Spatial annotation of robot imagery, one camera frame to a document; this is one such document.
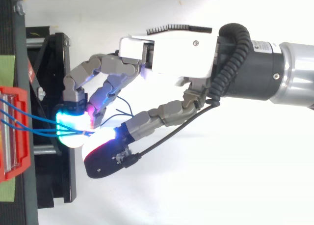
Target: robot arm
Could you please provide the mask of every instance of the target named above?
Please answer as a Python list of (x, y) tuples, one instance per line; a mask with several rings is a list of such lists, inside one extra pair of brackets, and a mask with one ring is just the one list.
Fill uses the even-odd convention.
[[(218, 38), (210, 28), (185, 25), (158, 27), (148, 30), (147, 35), (122, 38), (119, 56), (93, 56), (65, 78), (65, 103), (70, 101), (71, 110), (83, 111), (79, 108), (84, 99), (81, 86), (99, 72), (109, 74), (87, 105), (95, 127), (108, 103), (139, 73), (148, 80), (151, 75), (166, 75), (175, 85), (189, 82), (190, 86), (183, 101), (140, 112), (115, 128), (113, 139), (102, 137), (102, 129), (94, 133), (83, 146), (87, 174), (100, 178), (133, 165), (199, 115), (219, 106), (223, 96), (312, 107), (313, 54), (314, 46), (251, 41), (247, 29), (237, 24), (223, 26)], [(205, 103), (210, 106), (201, 110)], [(129, 144), (160, 126), (173, 125), (180, 126), (146, 151), (132, 154)]]

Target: green tape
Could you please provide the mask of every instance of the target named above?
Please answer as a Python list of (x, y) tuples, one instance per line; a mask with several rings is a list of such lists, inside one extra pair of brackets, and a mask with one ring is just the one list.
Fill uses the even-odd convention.
[(15, 56), (0, 56), (0, 86), (13, 86)]
[(0, 201), (14, 202), (15, 178), (0, 183)]
[[(14, 64), (15, 56), (0, 56), (0, 86), (13, 86)], [(15, 178), (10, 179), (9, 181), (1, 182), (0, 201), (14, 202), (14, 196), (15, 196)]]

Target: white background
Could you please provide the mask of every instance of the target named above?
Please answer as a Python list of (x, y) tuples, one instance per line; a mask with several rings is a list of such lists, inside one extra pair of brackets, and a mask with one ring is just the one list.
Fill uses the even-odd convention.
[[(27, 26), (56, 26), (72, 40), (71, 66), (118, 49), (119, 39), (167, 23), (245, 25), (253, 40), (314, 45), (313, 0), (26, 0)], [(104, 76), (85, 87), (102, 85)], [(140, 77), (121, 92), (133, 111), (181, 99), (182, 88)], [(128, 110), (117, 100), (110, 106)], [(108, 126), (118, 126), (125, 118)], [(146, 155), (103, 179), (76, 153), (78, 196), (39, 210), (40, 225), (312, 225), (314, 112), (270, 102), (223, 99)], [(131, 145), (134, 152), (173, 128)]]

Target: blue led light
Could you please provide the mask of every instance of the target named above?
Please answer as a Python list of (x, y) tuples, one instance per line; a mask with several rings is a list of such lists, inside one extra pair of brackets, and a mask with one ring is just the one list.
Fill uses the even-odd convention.
[[(82, 115), (69, 115), (66, 113), (58, 112), (55, 116), (57, 123), (61, 123), (70, 128), (81, 130), (81, 131), (95, 131), (90, 129), (90, 116), (87, 112)], [(56, 126), (57, 130), (65, 129), (59, 125)], [(62, 131), (57, 131), (57, 134), (64, 134)], [(88, 136), (75, 135), (58, 137), (58, 139), (67, 147), (76, 148), (82, 146), (88, 139)]]

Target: red plastic holder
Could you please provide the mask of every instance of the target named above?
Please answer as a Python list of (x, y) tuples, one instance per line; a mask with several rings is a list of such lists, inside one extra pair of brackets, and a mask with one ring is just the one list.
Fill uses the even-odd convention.
[[(27, 92), (17, 87), (0, 86), (0, 98), (27, 112)], [(0, 109), (28, 126), (28, 117), (0, 101)], [(0, 112), (0, 119), (22, 128), (16, 121)], [(29, 132), (15, 130), (0, 122), (0, 182), (9, 180), (30, 166)]]

